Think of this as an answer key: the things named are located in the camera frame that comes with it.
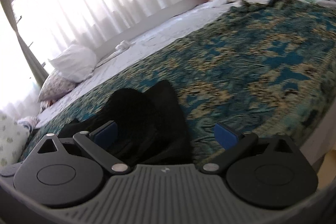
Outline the knotted white cloth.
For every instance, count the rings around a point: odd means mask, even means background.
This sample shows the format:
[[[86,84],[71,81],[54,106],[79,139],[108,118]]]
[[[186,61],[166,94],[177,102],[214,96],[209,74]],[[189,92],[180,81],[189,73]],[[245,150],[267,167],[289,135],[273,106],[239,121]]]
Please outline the knotted white cloth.
[[[115,50],[118,52],[123,52],[130,47],[131,43],[127,40],[123,40],[119,44],[116,45]]]

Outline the teal patterned bedspread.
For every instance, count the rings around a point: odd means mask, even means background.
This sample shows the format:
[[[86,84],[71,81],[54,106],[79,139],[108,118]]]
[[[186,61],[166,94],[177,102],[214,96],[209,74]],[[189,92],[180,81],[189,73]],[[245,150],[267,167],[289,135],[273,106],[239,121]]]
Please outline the teal patterned bedspread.
[[[161,80],[177,93],[197,164],[221,151],[217,122],[260,136],[284,133],[302,145],[335,98],[335,8],[299,0],[232,7],[76,99],[21,159],[47,133],[98,113],[116,90],[144,92]]]

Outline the white plain pillow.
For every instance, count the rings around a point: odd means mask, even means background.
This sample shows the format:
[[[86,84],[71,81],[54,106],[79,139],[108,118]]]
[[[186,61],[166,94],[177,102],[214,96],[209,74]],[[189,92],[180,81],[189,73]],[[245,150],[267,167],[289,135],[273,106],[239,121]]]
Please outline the white plain pillow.
[[[49,62],[65,79],[81,83],[92,76],[98,58],[90,48],[73,44]]]

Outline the striped cloth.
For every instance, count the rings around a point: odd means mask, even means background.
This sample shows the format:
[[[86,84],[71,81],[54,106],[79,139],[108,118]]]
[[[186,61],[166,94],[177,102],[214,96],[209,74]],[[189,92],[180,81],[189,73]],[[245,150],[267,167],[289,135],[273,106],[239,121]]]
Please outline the striped cloth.
[[[24,128],[28,129],[29,132],[33,132],[38,123],[38,117],[25,117],[17,121],[17,124],[22,125]]]

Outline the white bed sheet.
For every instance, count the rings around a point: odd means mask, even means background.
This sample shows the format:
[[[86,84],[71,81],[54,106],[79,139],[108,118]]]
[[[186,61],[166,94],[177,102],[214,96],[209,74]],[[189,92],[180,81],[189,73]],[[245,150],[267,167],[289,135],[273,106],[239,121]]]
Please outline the white bed sheet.
[[[96,86],[112,78],[127,67],[168,46],[178,38],[183,38],[207,23],[214,21],[231,7],[239,7],[241,1],[237,0],[236,2],[218,7],[214,6],[211,1],[207,2],[131,40],[130,47],[126,51],[95,69],[92,77],[80,83],[73,91],[39,114],[37,128],[41,128],[47,124],[75,100]]]

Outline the green floral white pillow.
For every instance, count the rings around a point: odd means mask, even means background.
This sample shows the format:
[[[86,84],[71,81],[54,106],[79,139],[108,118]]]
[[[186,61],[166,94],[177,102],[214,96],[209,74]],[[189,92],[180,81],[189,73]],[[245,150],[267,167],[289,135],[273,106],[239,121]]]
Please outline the green floral white pillow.
[[[0,165],[1,169],[18,162],[30,131],[1,111],[0,114]]]

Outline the black pants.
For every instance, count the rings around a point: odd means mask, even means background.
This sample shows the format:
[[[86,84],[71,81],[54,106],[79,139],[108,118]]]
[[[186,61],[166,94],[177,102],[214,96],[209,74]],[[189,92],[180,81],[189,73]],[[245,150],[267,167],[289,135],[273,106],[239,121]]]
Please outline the black pants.
[[[193,148],[185,116],[171,83],[162,80],[145,92],[131,88],[115,91],[92,117],[66,124],[59,138],[81,131],[93,132],[109,121],[116,131],[100,143],[105,151],[127,165],[179,165],[193,162]]]

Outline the white sheer curtain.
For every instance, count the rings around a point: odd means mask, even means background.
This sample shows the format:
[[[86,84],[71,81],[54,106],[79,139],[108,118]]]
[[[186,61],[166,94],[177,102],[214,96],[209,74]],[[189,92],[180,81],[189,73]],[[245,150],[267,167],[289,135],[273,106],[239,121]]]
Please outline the white sheer curtain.
[[[1,14],[1,110],[15,118],[38,111],[38,83],[22,38],[40,63],[71,44],[93,50],[139,22],[183,0],[12,0],[17,30]]]

